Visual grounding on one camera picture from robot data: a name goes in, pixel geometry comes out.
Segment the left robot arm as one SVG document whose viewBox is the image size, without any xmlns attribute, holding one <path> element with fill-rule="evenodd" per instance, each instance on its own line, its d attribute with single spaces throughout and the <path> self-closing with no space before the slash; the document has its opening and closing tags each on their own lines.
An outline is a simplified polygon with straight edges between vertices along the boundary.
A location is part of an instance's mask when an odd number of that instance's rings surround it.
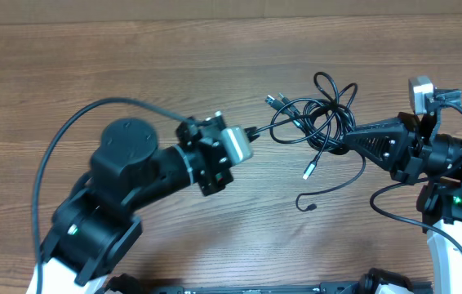
<svg viewBox="0 0 462 294">
<path fill-rule="evenodd" d="M 94 293 L 142 234 L 136 211 L 197 184 L 206 196 L 233 181 L 231 167 L 251 158 L 254 127 L 221 116 L 181 123 L 178 143 L 158 146 L 153 125 L 121 118 L 102 132 L 90 169 L 51 218 L 30 293 Z"/>
</svg>

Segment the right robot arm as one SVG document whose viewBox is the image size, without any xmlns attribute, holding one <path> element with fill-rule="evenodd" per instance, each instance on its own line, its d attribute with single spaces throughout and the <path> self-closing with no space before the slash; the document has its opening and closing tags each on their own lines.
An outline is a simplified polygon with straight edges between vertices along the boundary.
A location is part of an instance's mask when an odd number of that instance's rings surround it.
<svg viewBox="0 0 462 294">
<path fill-rule="evenodd" d="M 440 112 L 397 117 L 358 127 L 345 145 L 389 172 L 393 184 L 370 197 L 371 207 L 396 221 L 419 226 L 428 237 L 434 291 L 462 293 L 462 139 L 439 133 Z M 420 220 L 378 207 L 377 197 L 407 185 L 421 185 Z"/>
</svg>

